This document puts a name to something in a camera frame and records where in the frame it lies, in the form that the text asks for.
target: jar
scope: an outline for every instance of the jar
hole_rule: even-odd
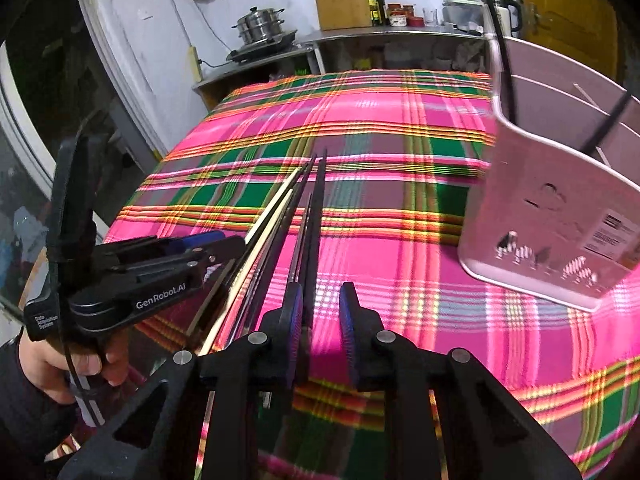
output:
[[[408,16],[406,24],[409,25],[409,27],[424,27],[424,18],[420,16]]]
[[[389,16],[389,23],[392,27],[406,27],[406,16],[404,14],[392,14]]]

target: plaid tablecloth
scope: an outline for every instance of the plaid tablecloth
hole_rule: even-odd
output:
[[[466,192],[492,131],[489,84],[482,74],[411,70],[239,89],[176,146],[112,226],[109,240],[244,233],[279,183],[327,148],[313,380],[296,390],[284,419],[277,401],[260,414],[265,478],[383,478],[382,394],[346,386],[344,281],[355,282],[361,304],[379,311],[386,328],[418,346],[473,352],[586,478],[635,420],[638,273],[586,314],[476,281],[458,264]],[[280,305],[301,216],[300,208],[263,311]],[[134,364],[149,368],[180,348],[196,308],[185,303],[139,325]]]

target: white plastic container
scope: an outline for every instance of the white plastic container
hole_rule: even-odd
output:
[[[488,41],[495,139],[469,190],[460,263],[480,280],[591,312],[640,261],[640,102],[628,104],[599,162],[576,148],[623,89],[568,57],[506,38],[515,126],[500,99],[497,41]]]

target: wall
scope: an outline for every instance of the wall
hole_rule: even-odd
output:
[[[107,0],[97,0],[101,6]],[[231,48],[242,41],[234,28],[249,8],[285,7],[284,27],[296,28],[298,37],[318,29],[315,0],[174,0],[187,31],[185,37],[171,0],[110,0],[113,19],[126,35],[130,55],[144,76],[154,102],[147,102],[146,113],[152,122],[161,124],[158,133],[167,149],[172,148],[206,114],[200,98],[191,90],[193,80],[188,69],[186,51],[190,43],[198,55],[212,65],[225,62],[227,49],[209,27]],[[436,7],[441,0],[386,0],[413,3],[417,9]],[[131,59],[122,59],[132,64]],[[205,75],[210,69],[203,65]]]

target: stainless steel pot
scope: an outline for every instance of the stainless steel pot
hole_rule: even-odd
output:
[[[282,34],[284,20],[278,18],[284,9],[258,9],[252,7],[251,12],[238,20],[238,24],[232,28],[237,28],[244,44],[255,43]]]

